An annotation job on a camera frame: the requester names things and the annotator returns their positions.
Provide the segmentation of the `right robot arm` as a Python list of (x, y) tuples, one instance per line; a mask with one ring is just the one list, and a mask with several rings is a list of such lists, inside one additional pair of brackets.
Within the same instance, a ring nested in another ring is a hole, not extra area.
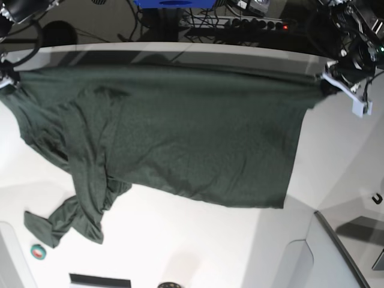
[[(48, 11), (57, 7), (59, 0), (10, 0), (1, 1), (1, 44), (33, 44), (33, 49), (25, 57), (11, 62), (7, 59), (8, 52), (1, 49), (1, 88), (17, 87), (20, 82), (19, 73), (14, 69), (31, 60), (43, 45), (43, 29), (40, 20)], [(11, 39), (29, 28), (36, 32), (33, 39)]]

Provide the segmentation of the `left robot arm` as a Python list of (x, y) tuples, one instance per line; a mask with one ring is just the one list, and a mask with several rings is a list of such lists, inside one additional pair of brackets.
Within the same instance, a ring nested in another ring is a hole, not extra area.
[(383, 19), (368, 1), (319, 1), (307, 19), (310, 43), (329, 59), (321, 78), (368, 105), (368, 87), (383, 66)]

